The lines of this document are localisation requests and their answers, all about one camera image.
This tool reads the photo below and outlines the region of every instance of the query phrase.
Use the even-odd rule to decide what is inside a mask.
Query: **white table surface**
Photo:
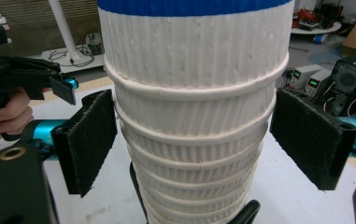
[[[59,99],[35,105],[35,118],[69,119],[80,109],[83,96],[104,89],[114,87],[107,85],[77,93],[76,106]],[[44,166],[61,223],[145,224],[129,175],[130,161],[119,127],[93,189],[83,199],[67,193],[59,162],[46,161]],[[355,188],[356,168],[347,163],[336,190],[317,190],[267,132],[249,191],[249,199],[256,199],[262,205],[254,223],[354,224],[352,194]]]
[[[339,21],[336,21],[333,24],[333,27],[328,29],[314,28],[312,31],[307,31],[299,28],[292,28],[291,33],[295,35],[322,35],[322,34],[332,33],[340,28],[341,28],[341,23]]]

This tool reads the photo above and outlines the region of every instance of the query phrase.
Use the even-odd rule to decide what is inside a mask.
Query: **finger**
[[[12,131],[12,132],[8,132],[8,134],[11,134],[11,135],[15,135],[15,134],[20,134],[23,132],[23,130],[25,129],[26,125],[28,123],[30,123],[32,120],[34,120],[35,118],[33,116],[31,116],[27,122],[25,124],[23,124],[19,129],[15,130],[15,131]]]
[[[30,98],[23,88],[18,88],[10,94],[6,107],[0,109],[0,121],[15,119],[30,103]]]
[[[31,107],[26,106],[23,112],[15,119],[0,121],[0,133],[10,133],[19,130],[32,117],[33,110]]]

